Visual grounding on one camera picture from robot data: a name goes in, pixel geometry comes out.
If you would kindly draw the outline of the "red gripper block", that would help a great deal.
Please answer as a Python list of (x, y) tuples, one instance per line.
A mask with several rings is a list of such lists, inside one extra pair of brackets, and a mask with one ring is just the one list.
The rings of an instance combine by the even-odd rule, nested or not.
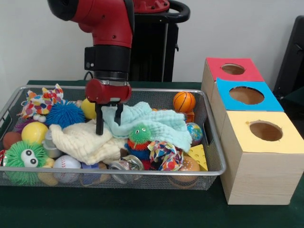
[(100, 79), (91, 79), (85, 88), (85, 96), (91, 103), (95, 104), (96, 112), (96, 134), (103, 135), (104, 121), (102, 105), (110, 102), (119, 102), (115, 112), (114, 121), (121, 124), (121, 114), (123, 112), (123, 102), (131, 97), (132, 88), (126, 81), (109, 81)]

